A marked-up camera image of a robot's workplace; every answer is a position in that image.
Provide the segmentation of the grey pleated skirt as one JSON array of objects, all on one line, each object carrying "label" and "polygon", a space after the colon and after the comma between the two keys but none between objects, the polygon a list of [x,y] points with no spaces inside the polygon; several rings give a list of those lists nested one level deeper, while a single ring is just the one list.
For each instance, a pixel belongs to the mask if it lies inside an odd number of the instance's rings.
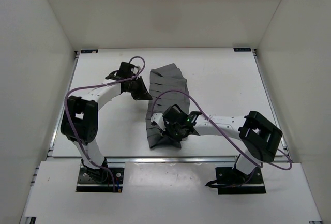
[{"label": "grey pleated skirt", "polygon": [[149,148],[164,146],[182,148],[179,141],[172,141],[167,137],[163,137],[160,131],[151,123],[151,115],[153,113],[163,113],[174,104],[178,105],[186,114],[189,112],[190,99],[186,96],[189,94],[187,79],[184,78],[180,68],[175,63],[171,63],[151,69],[149,74],[149,93],[152,96],[152,100],[148,103],[145,117]]}]

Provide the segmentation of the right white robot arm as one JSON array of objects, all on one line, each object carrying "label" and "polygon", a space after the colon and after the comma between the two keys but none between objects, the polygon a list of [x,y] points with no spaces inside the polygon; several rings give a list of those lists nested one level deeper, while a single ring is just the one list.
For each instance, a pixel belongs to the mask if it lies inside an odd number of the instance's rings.
[{"label": "right white robot arm", "polygon": [[246,150],[242,152],[232,169],[232,178],[243,183],[251,172],[262,163],[274,161],[282,131],[257,111],[246,116],[224,117],[205,115],[199,111],[186,114],[169,108],[163,115],[163,133],[176,141],[189,135],[223,136],[227,140],[242,141]]}]

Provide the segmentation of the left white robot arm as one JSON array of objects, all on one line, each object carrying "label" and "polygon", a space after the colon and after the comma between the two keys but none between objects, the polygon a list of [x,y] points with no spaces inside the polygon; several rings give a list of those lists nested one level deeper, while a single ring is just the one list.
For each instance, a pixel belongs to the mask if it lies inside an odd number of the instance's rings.
[{"label": "left white robot arm", "polygon": [[83,96],[68,97],[61,123],[61,133],[76,146],[83,165],[98,182],[108,177],[106,159],[96,142],[99,110],[121,93],[130,93],[134,100],[152,100],[142,77],[133,72],[114,71],[102,84],[103,87],[94,86]]}]

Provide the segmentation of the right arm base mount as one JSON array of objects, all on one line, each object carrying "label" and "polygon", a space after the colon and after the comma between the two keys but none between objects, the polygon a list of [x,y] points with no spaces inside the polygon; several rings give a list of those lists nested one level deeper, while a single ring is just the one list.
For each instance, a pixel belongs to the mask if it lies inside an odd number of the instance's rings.
[{"label": "right arm base mount", "polygon": [[260,168],[254,168],[249,174],[231,167],[216,167],[216,179],[205,184],[206,187],[217,189],[219,195],[254,195],[265,194],[265,184]]}]

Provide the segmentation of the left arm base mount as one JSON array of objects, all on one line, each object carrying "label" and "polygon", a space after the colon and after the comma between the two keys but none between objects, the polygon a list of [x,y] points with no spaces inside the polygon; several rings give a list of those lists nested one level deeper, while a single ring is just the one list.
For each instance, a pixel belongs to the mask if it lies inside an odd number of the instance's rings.
[{"label": "left arm base mount", "polygon": [[92,170],[80,164],[76,192],[122,193],[124,182],[124,167],[108,165],[113,177],[104,169]]}]

